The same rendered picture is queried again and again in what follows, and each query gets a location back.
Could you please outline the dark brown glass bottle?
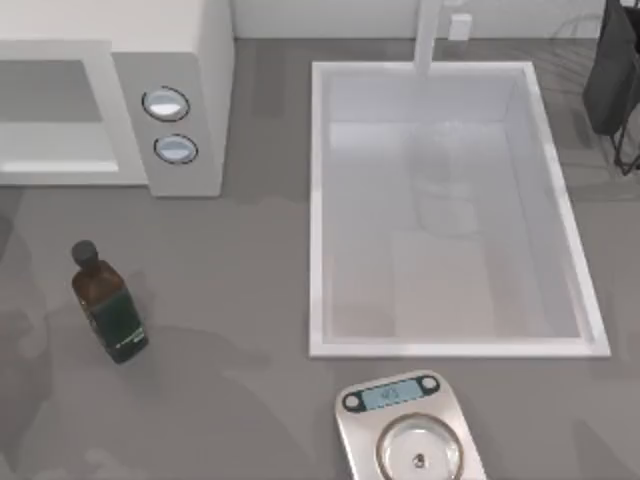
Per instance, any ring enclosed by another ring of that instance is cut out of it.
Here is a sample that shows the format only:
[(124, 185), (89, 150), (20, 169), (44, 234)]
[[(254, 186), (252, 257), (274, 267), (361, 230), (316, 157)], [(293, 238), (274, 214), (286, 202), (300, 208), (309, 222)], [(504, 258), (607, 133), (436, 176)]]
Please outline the dark brown glass bottle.
[(91, 329), (114, 363), (129, 361), (148, 345), (148, 336), (124, 278), (90, 240), (76, 242), (71, 257), (78, 267), (72, 289)]

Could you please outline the white sink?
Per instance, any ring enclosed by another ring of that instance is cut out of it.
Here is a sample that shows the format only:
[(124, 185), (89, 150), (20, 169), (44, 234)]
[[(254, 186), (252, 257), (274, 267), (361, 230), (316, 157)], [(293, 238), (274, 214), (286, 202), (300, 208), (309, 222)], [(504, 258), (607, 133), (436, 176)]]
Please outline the white sink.
[(611, 353), (528, 61), (316, 62), (309, 353)]

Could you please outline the silver kitchen scale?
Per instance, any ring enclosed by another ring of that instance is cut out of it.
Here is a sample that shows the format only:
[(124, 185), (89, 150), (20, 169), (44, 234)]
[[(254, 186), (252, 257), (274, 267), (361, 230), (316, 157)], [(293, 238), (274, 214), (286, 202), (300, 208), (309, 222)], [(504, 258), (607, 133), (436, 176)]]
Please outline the silver kitchen scale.
[(335, 419), (350, 480), (490, 480), (453, 388), (432, 370), (342, 389)]

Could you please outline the small white wall socket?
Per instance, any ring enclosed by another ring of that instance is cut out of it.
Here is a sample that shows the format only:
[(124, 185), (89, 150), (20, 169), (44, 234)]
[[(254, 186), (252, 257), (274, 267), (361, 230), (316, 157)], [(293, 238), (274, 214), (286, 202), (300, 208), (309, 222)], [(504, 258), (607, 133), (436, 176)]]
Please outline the small white wall socket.
[(473, 17), (468, 13), (451, 15), (448, 39), (450, 41), (468, 41), (471, 37)]

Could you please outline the tall white tap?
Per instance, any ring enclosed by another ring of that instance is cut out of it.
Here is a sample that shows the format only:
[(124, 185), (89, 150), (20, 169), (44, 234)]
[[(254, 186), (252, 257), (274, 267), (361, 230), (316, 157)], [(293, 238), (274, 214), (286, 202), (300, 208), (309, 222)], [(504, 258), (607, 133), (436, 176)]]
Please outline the tall white tap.
[(442, 9), (457, 7), (465, 1), (418, 0), (413, 65), (419, 76), (426, 77), (430, 70)]

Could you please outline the round microwave knob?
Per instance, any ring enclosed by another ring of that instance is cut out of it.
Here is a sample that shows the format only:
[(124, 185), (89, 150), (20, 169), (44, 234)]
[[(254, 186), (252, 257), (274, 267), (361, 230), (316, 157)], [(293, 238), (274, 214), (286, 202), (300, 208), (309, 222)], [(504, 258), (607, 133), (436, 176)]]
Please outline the round microwave knob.
[(186, 95), (169, 86), (145, 92), (141, 103), (144, 111), (160, 122), (177, 122), (190, 112), (190, 103)]
[(172, 134), (157, 138), (153, 144), (154, 154), (171, 165), (186, 165), (199, 154), (197, 144), (188, 136)]

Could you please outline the pale microwave oven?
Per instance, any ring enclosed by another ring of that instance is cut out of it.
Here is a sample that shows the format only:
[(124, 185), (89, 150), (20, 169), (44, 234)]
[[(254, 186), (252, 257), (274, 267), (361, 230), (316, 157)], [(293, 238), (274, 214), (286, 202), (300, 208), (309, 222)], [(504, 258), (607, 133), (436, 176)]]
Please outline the pale microwave oven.
[[(216, 197), (234, 79), (230, 0), (0, 0), (0, 186), (145, 186)], [(143, 109), (162, 86), (189, 114)], [(160, 160), (157, 138), (190, 137), (198, 157)]]

